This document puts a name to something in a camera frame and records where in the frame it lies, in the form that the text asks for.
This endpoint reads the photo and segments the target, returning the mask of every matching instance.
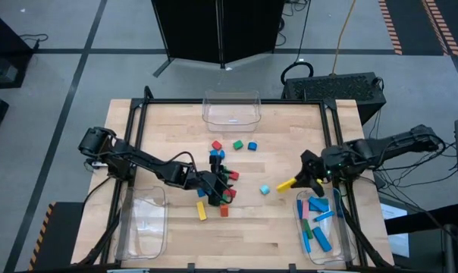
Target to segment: orange block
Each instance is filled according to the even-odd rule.
[[[221,205],[221,217],[228,217],[229,216],[229,207],[224,204]]]

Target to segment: pink block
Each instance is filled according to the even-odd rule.
[[[310,204],[308,203],[308,200],[302,200],[303,201],[303,219],[308,219],[308,214],[310,211]]]

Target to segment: wooden table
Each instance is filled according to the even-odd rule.
[[[105,127],[122,138],[130,100],[112,100]],[[344,141],[363,138],[359,114],[354,101],[337,101]],[[294,176],[301,167],[300,154],[310,149],[319,154],[325,147],[322,122],[317,105],[262,105],[262,120],[254,133],[210,133],[201,119],[201,105],[149,105],[143,131],[142,150],[167,160],[181,151],[195,157],[199,170],[209,169],[210,144],[222,143],[226,150],[224,164],[240,172],[234,183],[237,197],[229,205],[229,218],[221,218],[219,208],[207,205],[208,219],[200,221],[195,191],[166,187],[155,175],[138,168],[135,187],[149,185],[165,189],[168,199],[168,243],[157,259],[123,262],[123,267],[186,268],[194,262],[196,268],[260,268],[288,269],[295,263],[298,269],[323,268],[303,255],[293,204],[301,189],[276,193],[276,186]],[[336,143],[331,113],[328,112],[332,143]],[[133,128],[132,145],[136,136]],[[232,142],[255,140],[258,151],[232,149]],[[189,159],[181,157],[180,161]],[[97,171],[90,189],[106,177],[106,170]],[[267,184],[271,193],[263,196],[259,187]],[[115,183],[106,184],[93,194],[86,205],[77,236],[72,262],[79,262],[95,245],[106,228],[111,196]],[[374,248],[389,263],[393,257],[380,202],[374,184],[367,180],[354,183],[362,231]],[[110,260],[118,235],[111,242]]]

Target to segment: transparent container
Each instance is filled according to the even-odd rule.
[[[316,194],[310,191],[299,192],[296,199],[308,201],[310,196],[319,198]],[[351,237],[347,230],[347,223],[345,222],[344,214],[338,213],[335,200],[341,200],[340,192],[336,189],[325,188],[325,195],[322,198],[328,199],[329,209],[334,212],[334,215],[327,217],[321,221],[315,222],[314,219],[324,212],[309,212],[309,226],[310,229],[320,227],[323,234],[327,237],[332,249],[329,252],[324,252],[320,244],[313,236],[310,242],[310,253],[306,252],[305,244],[303,242],[304,229],[301,225],[301,220],[298,214],[298,208],[295,205],[293,210],[295,212],[296,225],[300,233],[300,240],[302,241],[302,250],[305,255],[316,265],[324,265],[332,262],[349,262],[356,258],[356,248],[352,243]]]
[[[115,258],[155,259],[165,251],[167,200],[161,187],[126,190]]]
[[[205,93],[202,119],[211,132],[253,132],[261,116],[261,99],[256,91]]]

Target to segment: yellow block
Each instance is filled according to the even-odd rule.
[[[291,188],[291,185],[295,184],[296,183],[296,179],[295,177],[289,179],[288,181],[282,183],[282,184],[279,184],[278,187],[276,188],[276,190],[279,192],[279,193],[283,193],[285,191],[287,191],[288,189]]]
[[[206,220],[207,216],[205,216],[204,203],[202,203],[202,201],[197,202],[197,210],[199,211],[200,221]]]

